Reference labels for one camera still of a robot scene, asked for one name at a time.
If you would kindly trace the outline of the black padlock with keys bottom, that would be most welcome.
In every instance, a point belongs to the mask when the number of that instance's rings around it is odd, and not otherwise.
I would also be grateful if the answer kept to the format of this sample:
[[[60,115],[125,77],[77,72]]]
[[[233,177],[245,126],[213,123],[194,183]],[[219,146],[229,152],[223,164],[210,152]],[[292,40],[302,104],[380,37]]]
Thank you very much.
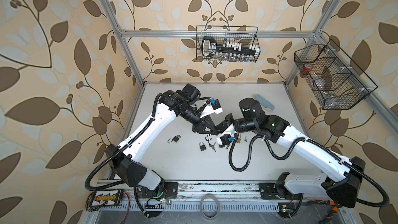
[[[208,142],[208,145],[206,146],[204,142],[200,142],[200,143],[199,143],[200,151],[205,151],[205,150],[207,149],[207,147],[209,147],[209,148],[212,149],[214,152],[216,152],[215,144],[216,144],[216,143],[211,144],[210,142]]]

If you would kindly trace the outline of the black padlock with keys top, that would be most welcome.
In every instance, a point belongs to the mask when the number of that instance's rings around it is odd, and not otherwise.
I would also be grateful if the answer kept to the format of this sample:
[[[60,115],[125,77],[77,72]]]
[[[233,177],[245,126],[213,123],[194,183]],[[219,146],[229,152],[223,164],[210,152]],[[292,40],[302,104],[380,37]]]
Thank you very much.
[[[205,136],[205,140],[206,141],[211,141],[212,140],[211,134],[206,135]]]

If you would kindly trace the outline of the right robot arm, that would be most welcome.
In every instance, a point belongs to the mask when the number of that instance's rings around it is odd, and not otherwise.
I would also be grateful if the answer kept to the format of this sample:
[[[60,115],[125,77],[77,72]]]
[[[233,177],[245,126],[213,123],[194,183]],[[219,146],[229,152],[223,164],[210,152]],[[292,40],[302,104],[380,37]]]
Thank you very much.
[[[267,115],[260,103],[253,98],[241,100],[239,107],[242,118],[235,119],[232,114],[228,114],[225,120],[216,126],[218,143],[231,146],[229,164],[234,171],[242,172],[248,168],[254,142],[261,139],[276,160],[285,161],[295,152],[321,171],[318,175],[308,176],[281,174],[282,187],[293,195],[326,196],[349,208],[355,207],[357,203],[377,208],[390,203],[389,196],[382,186],[364,173],[365,162],[362,159],[339,155],[304,135],[287,120],[276,115]],[[233,164],[232,153],[239,134],[244,132],[253,132],[255,136],[249,143],[246,163],[238,168]],[[358,198],[363,180],[380,192],[380,202]]]

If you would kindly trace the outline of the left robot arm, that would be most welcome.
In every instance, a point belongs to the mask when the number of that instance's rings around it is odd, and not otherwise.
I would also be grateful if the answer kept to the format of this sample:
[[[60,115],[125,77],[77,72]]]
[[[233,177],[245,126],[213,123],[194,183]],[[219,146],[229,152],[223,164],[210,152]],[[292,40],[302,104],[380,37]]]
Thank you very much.
[[[178,116],[192,124],[194,133],[218,135],[219,131],[210,115],[221,112],[218,99],[202,97],[200,91],[191,84],[181,90],[157,94],[147,119],[119,145],[108,146],[107,158],[89,174],[85,189],[100,191],[127,184],[131,188],[141,186],[151,191],[160,190],[163,178],[140,163],[151,143]],[[103,186],[92,186],[90,183],[93,177],[107,164],[120,180]]]

